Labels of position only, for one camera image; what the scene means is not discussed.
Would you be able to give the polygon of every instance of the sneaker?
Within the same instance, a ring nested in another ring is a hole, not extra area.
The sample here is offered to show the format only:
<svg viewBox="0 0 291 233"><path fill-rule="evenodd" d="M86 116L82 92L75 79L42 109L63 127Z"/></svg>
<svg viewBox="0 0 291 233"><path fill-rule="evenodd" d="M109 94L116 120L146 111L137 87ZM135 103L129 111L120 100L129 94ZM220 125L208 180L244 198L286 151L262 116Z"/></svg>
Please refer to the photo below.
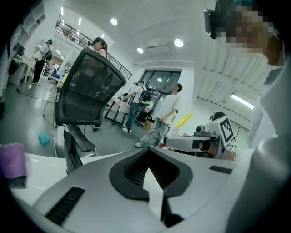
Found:
<svg viewBox="0 0 291 233"><path fill-rule="evenodd" d="M136 143L136 144L135 144L135 147L138 147L138 148L144 148L144 147L141 145L140 142L139 142L139 143Z"/></svg>
<svg viewBox="0 0 291 233"><path fill-rule="evenodd" d="M131 129L128 131L127 128L123 128L122 130L125 131L125 132L128 132L128 133L131 133Z"/></svg>

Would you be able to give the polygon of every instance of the purple cloth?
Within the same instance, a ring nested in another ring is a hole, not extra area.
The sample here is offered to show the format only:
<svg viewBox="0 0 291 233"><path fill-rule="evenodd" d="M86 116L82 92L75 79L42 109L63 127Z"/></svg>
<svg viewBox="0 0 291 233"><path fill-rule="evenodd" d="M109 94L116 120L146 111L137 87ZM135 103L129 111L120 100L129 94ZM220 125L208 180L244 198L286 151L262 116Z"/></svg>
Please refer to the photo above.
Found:
<svg viewBox="0 0 291 233"><path fill-rule="evenodd" d="M7 179L27 176L22 144L0 145L0 173Z"/></svg>

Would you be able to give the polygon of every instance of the yellow balloon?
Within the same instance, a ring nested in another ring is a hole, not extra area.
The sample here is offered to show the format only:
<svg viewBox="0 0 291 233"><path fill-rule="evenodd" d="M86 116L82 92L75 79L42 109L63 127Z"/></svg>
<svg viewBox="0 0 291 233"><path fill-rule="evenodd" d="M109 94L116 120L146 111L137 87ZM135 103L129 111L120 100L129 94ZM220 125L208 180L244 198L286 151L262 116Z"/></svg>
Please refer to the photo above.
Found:
<svg viewBox="0 0 291 233"><path fill-rule="evenodd" d="M184 118L182 118L181 120L179 120L175 126L178 129L179 127L181 127L182 125L184 125L191 117L193 117L194 113L190 112L188 113Z"/></svg>

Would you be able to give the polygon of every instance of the black backpack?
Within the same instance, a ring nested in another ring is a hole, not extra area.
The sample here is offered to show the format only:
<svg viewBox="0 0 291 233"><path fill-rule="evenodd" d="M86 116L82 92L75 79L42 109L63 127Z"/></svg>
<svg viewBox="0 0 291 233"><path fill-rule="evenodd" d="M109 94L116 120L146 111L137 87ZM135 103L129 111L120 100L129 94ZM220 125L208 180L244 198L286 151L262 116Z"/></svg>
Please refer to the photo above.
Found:
<svg viewBox="0 0 291 233"><path fill-rule="evenodd" d="M149 106L151 103L151 92L147 89L144 89L144 91L141 93L140 97L138 98L138 102L144 106Z"/></svg>
<svg viewBox="0 0 291 233"><path fill-rule="evenodd" d="M51 59L53 58L53 53L50 51L50 47L49 47L49 51L44 54L42 56L42 60L45 62L45 63L48 63Z"/></svg>

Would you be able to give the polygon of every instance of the floor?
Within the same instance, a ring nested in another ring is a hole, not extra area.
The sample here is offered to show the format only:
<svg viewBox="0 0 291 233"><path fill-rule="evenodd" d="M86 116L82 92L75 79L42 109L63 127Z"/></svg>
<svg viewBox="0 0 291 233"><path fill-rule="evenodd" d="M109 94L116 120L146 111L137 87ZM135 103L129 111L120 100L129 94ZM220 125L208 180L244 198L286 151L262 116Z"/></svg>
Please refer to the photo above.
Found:
<svg viewBox="0 0 291 233"><path fill-rule="evenodd" d="M51 99L43 117L45 102L49 96L53 83L41 78L39 84L21 83L20 92L17 86L8 84L5 92L5 114L0 121L0 144L21 143L25 146L25 152L55 157L53 142L52 109ZM108 117L113 118L115 112L110 112ZM88 138L96 145L96 156L119 153L134 148L134 144L142 138L146 131L133 125L131 135L122 131L122 125L112 125L112 121L103 119L101 131L94 132L90 126L86 127ZM42 145L38 139L39 132L45 132L50 136L50 142ZM61 150L57 151L59 157L63 157Z"/></svg>

